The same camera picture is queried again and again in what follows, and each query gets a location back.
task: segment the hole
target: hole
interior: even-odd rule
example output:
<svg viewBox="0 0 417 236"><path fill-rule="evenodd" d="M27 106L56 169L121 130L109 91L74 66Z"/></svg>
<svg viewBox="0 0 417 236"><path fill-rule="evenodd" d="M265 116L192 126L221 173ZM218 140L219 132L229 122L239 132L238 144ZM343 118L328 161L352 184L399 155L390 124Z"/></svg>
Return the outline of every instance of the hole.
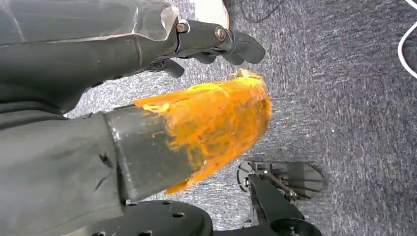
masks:
<svg viewBox="0 0 417 236"><path fill-rule="evenodd" d="M185 216L184 212L174 213L172 214L174 218L182 218Z"/></svg>
<svg viewBox="0 0 417 236"><path fill-rule="evenodd" d="M139 233L138 236L152 236L152 231L148 230L148 231Z"/></svg>

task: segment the white cable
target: white cable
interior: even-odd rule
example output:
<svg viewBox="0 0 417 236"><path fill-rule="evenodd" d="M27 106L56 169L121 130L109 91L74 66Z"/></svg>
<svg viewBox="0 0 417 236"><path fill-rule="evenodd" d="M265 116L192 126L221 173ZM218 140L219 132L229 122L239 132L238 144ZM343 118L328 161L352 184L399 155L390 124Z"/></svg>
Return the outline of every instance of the white cable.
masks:
<svg viewBox="0 0 417 236"><path fill-rule="evenodd" d="M410 6L412 6L415 10L417 10L417 3L415 3L413 0L405 0ZM407 62L405 61L404 55L403 55L403 45L405 40L407 40L408 36L410 36L411 32L413 32L417 28L417 22L412 25L407 32L402 36L400 42L398 43L398 57L400 58L401 65L410 73L414 78L417 79L417 73L411 69Z"/></svg>

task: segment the robotic finger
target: robotic finger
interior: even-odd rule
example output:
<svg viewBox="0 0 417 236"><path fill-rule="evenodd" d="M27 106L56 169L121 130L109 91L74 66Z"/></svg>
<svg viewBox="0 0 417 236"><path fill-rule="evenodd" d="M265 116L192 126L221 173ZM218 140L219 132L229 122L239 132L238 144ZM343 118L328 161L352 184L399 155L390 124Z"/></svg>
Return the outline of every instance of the robotic finger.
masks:
<svg viewBox="0 0 417 236"><path fill-rule="evenodd" d="M211 64L222 56L232 65L259 63L265 56L265 49L251 36L224 29L217 24L193 20L181 20L175 25L178 46L170 56L180 59L195 58L203 64ZM157 61L147 71L165 71L179 77L184 69L173 61Z"/></svg>

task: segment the black mechanical part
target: black mechanical part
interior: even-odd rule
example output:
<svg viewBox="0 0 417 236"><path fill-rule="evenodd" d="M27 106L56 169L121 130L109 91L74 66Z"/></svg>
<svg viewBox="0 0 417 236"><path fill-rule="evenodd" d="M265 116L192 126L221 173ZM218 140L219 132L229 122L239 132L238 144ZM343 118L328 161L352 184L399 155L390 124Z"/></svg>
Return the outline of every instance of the black mechanical part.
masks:
<svg viewBox="0 0 417 236"><path fill-rule="evenodd" d="M186 154L167 147L164 125L127 106L3 130L2 235L64 235L189 177Z"/></svg>
<svg viewBox="0 0 417 236"><path fill-rule="evenodd" d="M67 236L322 236L270 181L249 175L253 224L213 231L202 209L180 202L149 201L128 207L124 216L81 228Z"/></svg>
<svg viewBox="0 0 417 236"><path fill-rule="evenodd" d="M217 24L192 20L187 22L190 30L179 34L176 57L196 58L208 64L214 61L212 57L222 56L229 63L240 65L245 61L259 63L265 56L265 49L247 34L232 32Z"/></svg>
<svg viewBox="0 0 417 236"><path fill-rule="evenodd" d="M106 113L118 152L127 200L137 202L189 177L193 170L184 150L168 147L163 116L135 106Z"/></svg>
<svg viewBox="0 0 417 236"><path fill-rule="evenodd" d="M239 165L237 177L239 187L244 192L249 191L248 176L250 174L268 178L289 200L309 200L324 187L323 176L308 163L242 162Z"/></svg>
<svg viewBox="0 0 417 236"><path fill-rule="evenodd" d="M81 228L67 236L212 236L204 210L181 202L147 201L126 208L125 215Z"/></svg>

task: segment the black plastic part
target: black plastic part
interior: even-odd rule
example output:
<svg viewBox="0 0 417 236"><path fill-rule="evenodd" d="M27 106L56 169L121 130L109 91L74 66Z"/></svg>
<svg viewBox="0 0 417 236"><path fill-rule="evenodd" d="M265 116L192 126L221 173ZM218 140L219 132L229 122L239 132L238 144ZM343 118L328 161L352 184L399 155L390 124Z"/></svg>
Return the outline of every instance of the black plastic part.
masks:
<svg viewBox="0 0 417 236"><path fill-rule="evenodd" d="M144 71L160 57L173 53L177 43L176 32L172 30L165 41L131 35L98 41L0 47L0 110L6 103L36 101L62 115L76 106L88 88ZM6 123L1 119L0 126ZM28 114L22 119L28 123L40 118Z"/></svg>
<svg viewBox="0 0 417 236"><path fill-rule="evenodd" d="M170 6L154 0L2 0L0 47L137 32L147 26L149 17L160 16ZM162 24L152 24L151 30L164 31Z"/></svg>
<svg viewBox="0 0 417 236"><path fill-rule="evenodd" d="M212 236L210 216L180 202L148 201L127 207L125 215L79 229L67 236Z"/></svg>
<svg viewBox="0 0 417 236"><path fill-rule="evenodd" d="M188 178L193 170L183 150L168 147L165 119L135 106L106 113L128 200L137 202Z"/></svg>
<svg viewBox="0 0 417 236"><path fill-rule="evenodd" d="M0 150L2 236L64 235L122 215L103 114L5 129Z"/></svg>
<svg viewBox="0 0 417 236"><path fill-rule="evenodd" d="M172 59L166 59L164 61L160 61L160 62L150 65L147 68L147 71L150 71L150 72L165 71L170 76L174 78L179 78L184 74L185 70L182 66L180 66L178 63L176 63Z"/></svg>
<svg viewBox="0 0 417 236"><path fill-rule="evenodd" d="M227 31L227 36L228 39L219 45L218 48L228 52L229 56L226 59L230 60L230 63L238 64L240 60L243 60L248 63L257 64L264 58L266 53L265 49L251 36L232 31Z"/></svg>
<svg viewBox="0 0 417 236"><path fill-rule="evenodd" d="M249 181L252 205L260 224L278 219L304 220L297 207L290 204L274 185L255 175L249 175Z"/></svg>
<svg viewBox="0 0 417 236"><path fill-rule="evenodd" d="M187 20L190 31L178 35L179 45L177 57L188 57L195 53L209 50L222 43L216 35L218 24L210 24L199 21Z"/></svg>
<svg viewBox="0 0 417 236"><path fill-rule="evenodd" d="M213 231L211 218L198 207L149 201L128 207L122 217L84 227L68 236L322 236L270 182L252 175L249 178L252 200L257 199L254 208L268 216L259 225Z"/></svg>
<svg viewBox="0 0 417 236"><path fill-rule="evenodd" d="M196 53L193 55L193 58L206 65L211 64L216 60L216 56L205 53Z"/></svg>

